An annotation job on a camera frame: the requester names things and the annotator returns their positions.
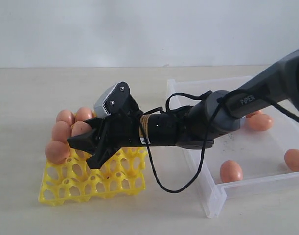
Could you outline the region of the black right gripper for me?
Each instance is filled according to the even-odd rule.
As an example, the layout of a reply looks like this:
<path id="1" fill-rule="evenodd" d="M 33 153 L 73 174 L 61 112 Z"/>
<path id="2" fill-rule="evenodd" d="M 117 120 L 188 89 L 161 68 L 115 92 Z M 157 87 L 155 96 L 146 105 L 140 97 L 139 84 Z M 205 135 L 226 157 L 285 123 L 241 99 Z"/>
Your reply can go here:
<path id="1" fill-rule="evenodd" d="M 119 149 L 142 147 L 140 118 L 143 111 L 128 108 L 106 118 L 85 120 L 94 132 L 87 132 L 67 139 L 69 146 L 90 154 L 86 159 L 90 169 L 101 169 L 104 163 Z"/>

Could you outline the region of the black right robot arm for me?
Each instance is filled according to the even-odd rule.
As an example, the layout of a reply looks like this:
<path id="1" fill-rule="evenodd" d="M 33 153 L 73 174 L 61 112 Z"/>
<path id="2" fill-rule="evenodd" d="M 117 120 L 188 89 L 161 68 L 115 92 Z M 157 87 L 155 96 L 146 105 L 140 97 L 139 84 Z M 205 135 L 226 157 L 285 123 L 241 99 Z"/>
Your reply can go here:
<path id="1" fill-rule="evenodd" d="M 197 101 L 171 109 L 168 105 L 143 112 L 125 82 L 108 88 L 95 103 L 91 130 L 68 139 L 71 148 L 89 153 L 87 165 L 100 169 L 120 148 L 177 146 L 211 148 L 214 140 L 234 132 L 245 116 L 290 101 L 299 111 L 299 49 L 275 62 L 234 91 L 207 91 Z"/>

